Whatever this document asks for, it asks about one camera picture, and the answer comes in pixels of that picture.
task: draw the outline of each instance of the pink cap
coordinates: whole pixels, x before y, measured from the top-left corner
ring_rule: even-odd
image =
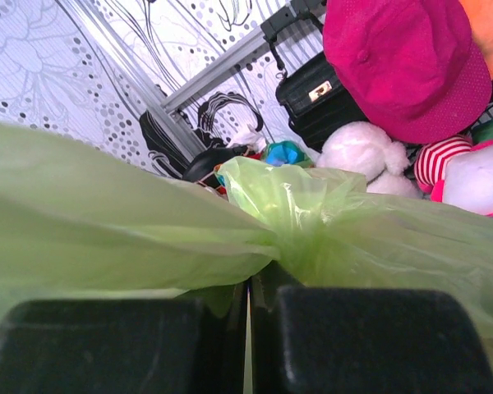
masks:
[[[323,44],[362,111],[397,140],[445,140],[490,101],[490,73],[458,0],[329,0]]]

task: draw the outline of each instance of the white fluffy toy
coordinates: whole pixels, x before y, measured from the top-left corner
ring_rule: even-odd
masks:
[[[385,131],[366,121],[337,129],[325,141],[316,166],[365,175],[369,193],[422,197],[422,192],[403,175],[409,166],[403,144],[393,142]]]

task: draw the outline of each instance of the handbag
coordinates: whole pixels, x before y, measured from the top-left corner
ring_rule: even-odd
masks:
[[[323,24],[311,12],[302,19],[310,19],[319,31],[323,31]],[[339,127],[352,121],[367,120],[323,52],[288,76],[275,47],[277,38],[265,39],[282,76],[275,91],[276,99],[288,113],[291,130],[302,137],[309,148],[321,151],[323,143]]]

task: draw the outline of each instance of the translucent green plastic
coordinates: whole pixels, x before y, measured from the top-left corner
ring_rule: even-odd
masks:
[[[367,194],[349,172],[235,158],[219,173],[230,203],[80,142],[0,126],[0,319],[33,298],[233,284],[275,259],[308,286],[447,291],[493,364],[493,219]]]

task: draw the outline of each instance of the red and white striped fabric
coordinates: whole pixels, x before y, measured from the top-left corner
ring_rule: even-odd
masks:
[[[471,140],[463,135],[455,135],[424,146],[414,166],[414,176],[418,184],[434,186],[437,181],[445,178],[448,161],[458,154],[470,152],[471,147]]]

